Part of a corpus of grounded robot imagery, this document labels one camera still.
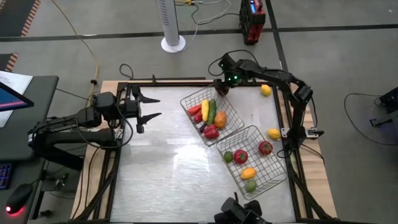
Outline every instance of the yellow lemon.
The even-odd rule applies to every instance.
[[[269,96],[271,95],[271,88],[268,85],[261,85],[261,93],[264,96]]]
[[[269,129],[268,130],[268,137],[270,137],[273,140],[278,140],[280,139],[280,132],[278,129]]]

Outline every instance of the lime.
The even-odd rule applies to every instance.
[[[257,183],[255,180],[249,180],[246,184],[246,186],[244,186],[244,188],[246,189],[246,192],[251,193],[253,192],[257,187]]]
[[[225,152],[224,153],[224,161],[229,163],[232,162],[232,160],[234,159],[234,155],[232,154],[232,152]]]

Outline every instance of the red power tool battery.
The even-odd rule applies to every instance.
[[[261,0],[242,0],[239,28],[242,30],[244,44],[257,43],[265,23],[266,12]]]

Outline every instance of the yellow cable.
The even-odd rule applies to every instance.
[[[97,81],[97,78],[98,78],[98,71],[99,71],[99,70],[98,70],[98,61],[97,61],[97,59],[95,58],[93,51],[92,51],[92,50],[90,49],[90,47],[86,44],[86,42],[77,34],[75,28],[73,27],[72,23],[69,21],[67,15],[65,15],[65,13],[64,13],[64,12],[62,11],[62,9],[58,6],[58,4],[55,3],[54,0],[51,0],[51,1],[52,1],[52,2],[55,4],[55,6],[59,9],[59,11],[62,13],[62,15],[64,16],[64,18],[68,21],[68,23],[69,23],[70,27],[72,28],[73,32],[75,33],[76,37],[77,37],[80,41],[83,42],[83,44],[84,44],[84,45],[87,47],[87,49],[90,51],[91,56],[93,56],[93,59],[94,59],[94,62],[95,62],[95,76],[94,76],[94,80]],[[94,83],[91,84],[90,95],[93,94],[93,89],[94,89]]]

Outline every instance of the metal wire basket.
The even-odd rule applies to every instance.
[[[243,149],[248,153],[248,160],[244,164],[236,164],[235,162],[226,164],[243,197],[247,200],[252,200],[287,178],[285,169],[273,152],[267,156],[259,152],[259,144],[262,141],[265,141],[265,138],[258,128],[248,126],[216,145],[222,157],[226,151],[233,153],[238,149]],[[242,170],[248,167],[257,171],[253,178],[257,183],[257,188],[251,193],[245,190],[245,185],[249,180],[242,180],[241,178]]]
[[[220,134],[216,139],[207,139],[204,135],[199,131],[200,127],[204,124],[204,122],[200,122],[196,124],[193,121],[193,116],[190,116],[188,113],[188,109],[192,106],[200,105],[203,100],[215,100],[217,106],[217,113],[219,111],[225,111],[227,115],[226,126],[223,129],[218,130]],[[231,103],[225,96],[221,96],[217,93],[213,85],[210,85],[202,90],[197,91],[181,100],[181,106],[185,110],[188,115],[190,121],[192,122],[195,129],[198,131],[198,134],[202,138],[203,142],[207,146],[212,146],[216,144],[218,141],[224,139],[225,137],[233,134],[237,130],[244,127],[243,120],[239,117],[236,110],[232,107]]]

